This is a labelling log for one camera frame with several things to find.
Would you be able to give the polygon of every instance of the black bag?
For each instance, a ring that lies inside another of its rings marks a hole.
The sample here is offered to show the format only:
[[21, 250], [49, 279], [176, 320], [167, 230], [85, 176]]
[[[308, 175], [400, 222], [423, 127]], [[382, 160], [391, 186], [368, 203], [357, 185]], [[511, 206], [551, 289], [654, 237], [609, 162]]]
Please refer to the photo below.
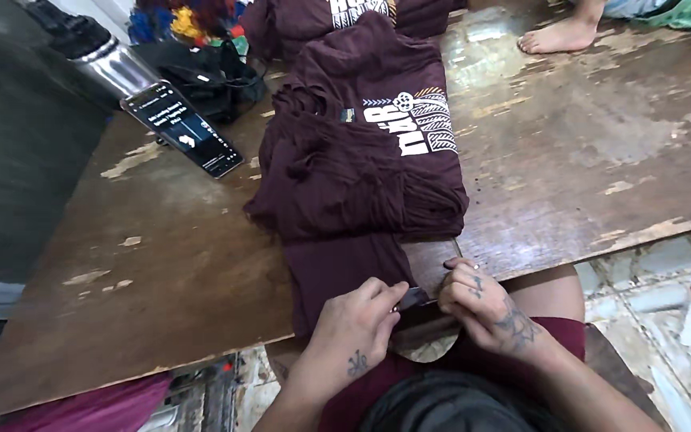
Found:
[[233, 122], [241, 115], [241, 104], [254, 104], [266, 93], [266, 71], [258, 74], [243, 63], [228, 38], [217, 47], [169, 40], [132, 49], [212, 122]]

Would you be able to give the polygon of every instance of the bare foot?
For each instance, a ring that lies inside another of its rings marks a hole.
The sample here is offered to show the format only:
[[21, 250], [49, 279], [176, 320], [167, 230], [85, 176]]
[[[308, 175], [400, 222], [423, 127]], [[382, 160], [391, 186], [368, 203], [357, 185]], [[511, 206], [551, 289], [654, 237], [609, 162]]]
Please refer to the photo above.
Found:
[[597, 24], [598, 20], [589, 22], [575, 17], [567, 18], [546, 28], [527, 32], [517, 44], [527, 54], [577, 51], [593, 43]]

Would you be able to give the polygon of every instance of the dark wall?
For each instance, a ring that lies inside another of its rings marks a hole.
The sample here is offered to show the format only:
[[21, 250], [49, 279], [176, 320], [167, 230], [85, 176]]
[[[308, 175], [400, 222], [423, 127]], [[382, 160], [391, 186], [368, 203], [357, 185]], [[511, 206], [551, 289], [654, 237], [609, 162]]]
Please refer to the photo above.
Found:
[[0, 0], [0, 282], [30, 276], [113, 103], [47, 43]]

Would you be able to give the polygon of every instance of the leg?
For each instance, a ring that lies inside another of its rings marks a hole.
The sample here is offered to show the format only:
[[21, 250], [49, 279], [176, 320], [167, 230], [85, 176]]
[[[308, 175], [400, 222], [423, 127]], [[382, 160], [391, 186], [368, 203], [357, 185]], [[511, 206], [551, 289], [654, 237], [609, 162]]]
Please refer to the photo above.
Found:
[[585, 322], [581, 280], [572, 264], [506, 280], [502, 285], [528, 317], [569, 318]]
[[308, 339], [290, 338], [266, 345], [266, 355], [271, 370], [274, 371], [279, 386], [284, 388], [290, 368], [300, 358], [308, 345]]
[[578, 0], [574, 14], [546, 28], [527, 32], [519, 38], [519, 48], [527, 54], [577, 51], [588, 47], [596, 38], [596, 27], [605, 0]]

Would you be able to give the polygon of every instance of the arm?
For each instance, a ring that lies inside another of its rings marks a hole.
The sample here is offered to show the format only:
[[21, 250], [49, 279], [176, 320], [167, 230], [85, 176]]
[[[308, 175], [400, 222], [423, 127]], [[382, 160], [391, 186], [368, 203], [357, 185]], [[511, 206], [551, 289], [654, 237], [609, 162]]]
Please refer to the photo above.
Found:
[[561, 346], [517, 308], [505, 289], [471, 260], [454, 258], [439, 308], [460, 320], [485, 350], [530, 364], [551, 410], [579, 430], [661, 429], [628, 398]]
[[315, 430], [327, 401], [385, 358], [400, 318], [391, 308], [408, 288], [406, 282], [389, 287], [370, 278], [359, 289], [327, 300], [284, 389], [253, 431]]

